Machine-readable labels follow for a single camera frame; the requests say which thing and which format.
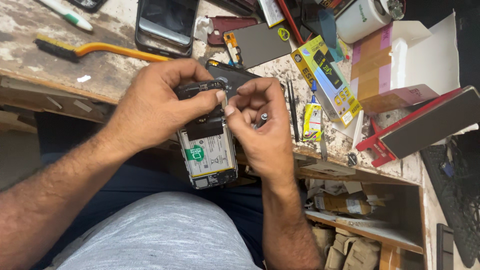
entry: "green logo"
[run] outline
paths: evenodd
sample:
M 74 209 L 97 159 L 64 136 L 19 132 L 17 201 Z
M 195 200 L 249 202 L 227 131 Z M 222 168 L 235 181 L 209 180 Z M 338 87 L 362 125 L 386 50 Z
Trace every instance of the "green logo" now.
M 366 21 L 367 21 L 367 18 L 365 17 L 365 14 L 363 14 L 363 7 L 361 7 L 361 5 L 359 5 L 359 8 L 360 8 L 361 20 L 362 20 L 363 22 L 366 22 Z
M 187 160 L 200 162 L 204 159 L 204 150 L 198 145 L 194 145 L 191 149 L 185 149 L 185 154 L 187 155 Z

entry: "man's right hand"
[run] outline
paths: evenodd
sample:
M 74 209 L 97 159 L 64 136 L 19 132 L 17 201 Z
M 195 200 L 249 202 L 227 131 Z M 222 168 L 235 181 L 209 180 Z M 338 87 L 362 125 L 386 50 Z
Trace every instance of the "man's right hand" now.
M 268 114 L 257 130 L 252 124 Z M 227 123 L 240 141 L 253 169 L 270 187 L 294 181 L 290 119 L 285 97 L 276 78 L 258 78 L 237 89 L 225 107 Z

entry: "pen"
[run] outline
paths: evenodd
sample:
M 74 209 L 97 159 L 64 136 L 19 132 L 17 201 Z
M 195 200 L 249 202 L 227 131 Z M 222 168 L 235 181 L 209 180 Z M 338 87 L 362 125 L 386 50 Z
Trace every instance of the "pen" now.
M 58 3 L 55 0 L 39 0 L 40 2 L 44 3 L 47 5 L 49 8 L 53 9 L 56 11 L 58 14 L 62 15 L 63 18 L 74 25 L 85 29 L 87 31 L 92 31 L 93 27 L 91 24 L 87 22 L 86 19 L 84 19 L 82 16 L 80 16 L 78 13 L 76 13 L 73 10 L 70 10 L 69 8 L 65 7 L 64 5 Z
M 262 114 L 260 116 L 260 120 L 258 121 L 258 124 L 253 125 L 253 129 L 259 129 L 261 126 L 263 126 L 267 122 L 267 117 L 268 115 L 266 113 Z

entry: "phone screen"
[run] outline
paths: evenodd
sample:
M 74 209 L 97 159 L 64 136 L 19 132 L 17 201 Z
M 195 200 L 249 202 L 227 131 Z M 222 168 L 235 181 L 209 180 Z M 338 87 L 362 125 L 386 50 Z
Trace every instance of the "phone screen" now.
M 191 37 L 197 5 L 198 0 L 144 0 L 142 18 Z
M 284 0 L 284 2 L 288 8 L 290 16 L 292 16 L 293 22 L 295 23 L 302 40 L 307 40 L 312 32 L 303 25 L 301 20 L 302 0 Z

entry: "yellow glue tube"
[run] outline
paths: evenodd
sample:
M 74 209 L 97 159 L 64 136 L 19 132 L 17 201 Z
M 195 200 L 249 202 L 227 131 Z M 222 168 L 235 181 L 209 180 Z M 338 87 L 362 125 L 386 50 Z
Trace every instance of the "yellow glue tube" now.
M 322 138 L 321 117 L 322 107 L 318 103 L 305 105 L 303 120 L 303 142 L 319 142 Z

